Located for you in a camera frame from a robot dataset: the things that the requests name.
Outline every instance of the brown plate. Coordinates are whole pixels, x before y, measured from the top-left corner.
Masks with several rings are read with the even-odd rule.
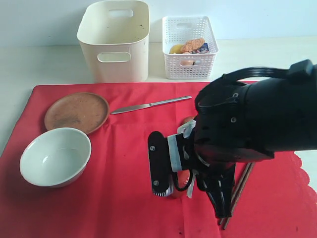
[[[109,104],[94,93],[74,93],[56,101],[46,112],[47,130],[72,127],[89,134],[97,130],[109,116]]]

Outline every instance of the white plastic basket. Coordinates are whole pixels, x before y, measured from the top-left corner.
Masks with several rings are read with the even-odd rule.
[[[149,7],[137,0],[96,2],[77,32],[95,83],[141,82],[149,74]]]
[[[163,53],[165,74],[168,79],[206,79],[218,53],[211,24],[207,16],[166,16],[163,21]],[[210,53],[170,54],[172,46],[185,44],[188,40],[204,38]],[[183,60],[193,60],[195,65],[181,65]]]

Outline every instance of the table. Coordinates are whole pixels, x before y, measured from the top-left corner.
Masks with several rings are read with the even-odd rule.
[[[217,43],[219,53],[210,78],[187,81],[212,81],[223,73],[250,66],[288,68],[304,59],[317,64],[317,36],[218,40]],[[165,77],[161,43],[151,43],[149,47],[146,81],[170,82]],[[93,77],[80,46],[0,48],[0,154],[34,86],[84,83],[93,83]],[[296,154],[310,176],[309,186],[317,191],[317,151]]]

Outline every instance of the knife blade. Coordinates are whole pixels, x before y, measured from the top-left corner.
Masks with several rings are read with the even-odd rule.
[[[126,113],[126,112],[144,109],[144,108],[150,108],[150,107],[154,107],[154,106],[158,106],[158,105],[163,105],[163,104],[167,104],[167,103],[174,103],[174,102],[179,102],[179,101],[183,101],[183,100],[188,100],[191,98],[192,98],[191,96],[186,96],[186,97],[181,97],[181,98],[168,99],[168,100],[155,102],[155,103],[147,103],[147,104],[141,104],[141,105],[128,106],[128,107],[124,107],[124,108],[119,108],[119,109],[111,112],[110,114],[114,115],[114,114],[119,114],[119,113]]]

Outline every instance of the ceramic bowl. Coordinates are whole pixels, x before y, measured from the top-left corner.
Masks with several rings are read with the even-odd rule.
[[[33,185],[63,187],[82,174],[90,154],[91,142],[84,132],[69,127],[53,129],[26,147],[20,172]]]

